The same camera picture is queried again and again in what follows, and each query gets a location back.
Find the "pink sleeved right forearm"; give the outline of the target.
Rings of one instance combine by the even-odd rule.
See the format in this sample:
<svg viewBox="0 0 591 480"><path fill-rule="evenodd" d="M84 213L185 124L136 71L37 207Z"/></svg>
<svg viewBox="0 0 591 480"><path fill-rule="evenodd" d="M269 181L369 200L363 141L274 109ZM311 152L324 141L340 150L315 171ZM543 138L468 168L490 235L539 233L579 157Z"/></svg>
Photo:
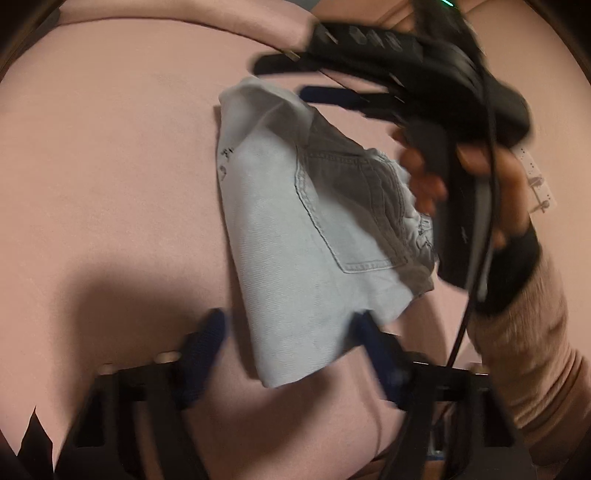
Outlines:
<svg viewBox="0 0 591 480"><path fill-rule="evenodd" d="M543 253L502 313L475 314L468 334L534 464L552 478L590 429L590 361L569 342L558 270Z"/></svg>

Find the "right hand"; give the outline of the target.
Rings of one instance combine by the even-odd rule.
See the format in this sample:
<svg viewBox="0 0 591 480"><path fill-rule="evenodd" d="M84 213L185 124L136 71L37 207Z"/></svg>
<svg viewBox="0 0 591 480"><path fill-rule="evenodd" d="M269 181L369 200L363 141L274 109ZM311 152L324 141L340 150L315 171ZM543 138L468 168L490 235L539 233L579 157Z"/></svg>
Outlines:
<svg viewBox="0 0 591 480"><path fill-rule="evenodd" d="M437 204L448 197L445 181L427 172L422 154L408 143L404 129L394 129L392 138L403 146L400 160L402 166L410 173L409 187L416 198L417 210L434 216ZM485 147L464 144L458 147L457 152L461 165L469 174L480 177L490 175L491 168ZM500 146L495 147L495 160L498 205L492 236L494 248L501 250L510 240L524 235L530 227L531 220L528 209L528 181L521 163L510 150Z"/></svg>

